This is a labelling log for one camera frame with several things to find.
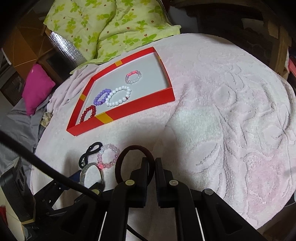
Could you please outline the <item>grey bed sheet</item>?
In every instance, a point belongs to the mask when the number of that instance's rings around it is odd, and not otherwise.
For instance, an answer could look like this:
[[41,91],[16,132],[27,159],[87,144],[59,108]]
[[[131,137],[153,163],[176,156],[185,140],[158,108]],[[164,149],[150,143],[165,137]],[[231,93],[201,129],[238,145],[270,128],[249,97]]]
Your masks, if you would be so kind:
[[[27,115],[25,101],[22,98],[3,118],[1,131],[8,134],[32,153],[35,153],[38,142],[45,130],[45,127],[41,126],[40,123],[51,97],[52,94],[37,107],[35,113],[31,116]],[[8,164],[17,157],[19,157],[18,154],[1,144],[1,174],[4,173]],[[23,158],[20,159],[24,173],[27,179],[29,179],[32,165]]]

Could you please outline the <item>small floral fabric pouch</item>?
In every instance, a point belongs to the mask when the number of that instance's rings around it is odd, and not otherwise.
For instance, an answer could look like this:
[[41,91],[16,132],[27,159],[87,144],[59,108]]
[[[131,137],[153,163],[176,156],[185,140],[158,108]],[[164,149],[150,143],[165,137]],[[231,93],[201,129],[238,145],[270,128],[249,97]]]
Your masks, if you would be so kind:
[[52,113],[49,113],[47,111],[44,112],[43,117],[40,122],[40,125],[46,128],[48,126],[50,120],[52,119],[52,116],[53,116]]

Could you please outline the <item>pink textured bed blanket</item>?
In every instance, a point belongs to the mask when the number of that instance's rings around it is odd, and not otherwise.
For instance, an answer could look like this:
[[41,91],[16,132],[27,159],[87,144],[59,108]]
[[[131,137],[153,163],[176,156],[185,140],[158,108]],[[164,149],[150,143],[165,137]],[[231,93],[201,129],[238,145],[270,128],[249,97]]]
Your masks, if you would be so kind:
[[93,142],[141,145],[193,189],[213,189],[254,228],[295,191],[295,92],[285,79],[231,42],[181,34],[151,43],[175,101],[77,137],[66,130],[82,89],[103,66],[76,70],[53,94],[53,114],[36,155],[69,174]]

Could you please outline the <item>red shallow cardboard box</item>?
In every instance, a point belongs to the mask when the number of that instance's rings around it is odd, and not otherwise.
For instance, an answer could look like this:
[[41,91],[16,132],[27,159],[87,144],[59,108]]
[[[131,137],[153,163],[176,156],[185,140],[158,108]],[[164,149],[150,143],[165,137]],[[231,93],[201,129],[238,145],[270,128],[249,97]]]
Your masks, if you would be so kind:
[[81,135],[120,118],[175,101],[165,65],[154,47],[124,57],[88,81],[67,132]]

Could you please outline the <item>magenta pillow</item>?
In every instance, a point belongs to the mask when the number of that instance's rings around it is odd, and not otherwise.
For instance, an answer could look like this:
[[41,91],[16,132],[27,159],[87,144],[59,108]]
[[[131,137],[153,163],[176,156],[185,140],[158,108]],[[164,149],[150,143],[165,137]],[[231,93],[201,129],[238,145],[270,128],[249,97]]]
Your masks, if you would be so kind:
[[37,107],[49,96],[55,85],[41,65],[33,65],[22,93],[27,115],[35,113]]

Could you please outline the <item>silver foil insulation mat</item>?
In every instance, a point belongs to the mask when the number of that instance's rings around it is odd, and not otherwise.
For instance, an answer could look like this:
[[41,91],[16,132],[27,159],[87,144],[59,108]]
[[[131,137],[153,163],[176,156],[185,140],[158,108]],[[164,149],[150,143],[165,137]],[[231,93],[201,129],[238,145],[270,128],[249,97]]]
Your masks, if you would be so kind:
[[46,35],[49,37],[49,40],[57,52],[61,54],[72,69],[86,62],[86,59],[71,42],[48,29],[46,29]]

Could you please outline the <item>brown wooden cabinet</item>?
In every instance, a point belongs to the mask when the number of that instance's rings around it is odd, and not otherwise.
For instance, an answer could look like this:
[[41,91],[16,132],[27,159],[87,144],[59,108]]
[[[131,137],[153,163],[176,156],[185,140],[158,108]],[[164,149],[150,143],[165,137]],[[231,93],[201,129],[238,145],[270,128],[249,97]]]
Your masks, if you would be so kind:
[[39,64],[55,83],[62,83],[62,78],[48,63],[57,51],[45,34],[45,25],[34,11],[19,20],[4,42],[3,50],[24,80],[34,64]]

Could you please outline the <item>green floral quilt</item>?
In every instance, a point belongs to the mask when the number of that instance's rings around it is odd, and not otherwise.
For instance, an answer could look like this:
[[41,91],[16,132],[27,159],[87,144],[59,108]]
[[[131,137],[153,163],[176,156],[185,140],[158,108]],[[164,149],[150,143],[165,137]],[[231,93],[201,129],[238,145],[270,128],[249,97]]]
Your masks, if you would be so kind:
[[72,43],[87,64],[102,64],[151,42],[180,34],[161,1],[54,1],[44,24]]

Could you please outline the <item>wooden shelf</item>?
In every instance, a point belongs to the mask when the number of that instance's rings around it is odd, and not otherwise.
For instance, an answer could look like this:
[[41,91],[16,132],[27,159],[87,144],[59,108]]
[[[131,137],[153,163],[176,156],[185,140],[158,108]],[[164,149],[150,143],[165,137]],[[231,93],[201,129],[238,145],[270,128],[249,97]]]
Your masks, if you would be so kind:
[[249,35],[248,42],[259,45],[264,50],[263,54],[257,55],[261,61],[278,75],[288,79],[290,73],[288,51],[292,46],[292,37],[286,28],[266,17],[262,20],[243,18],[242,23]]

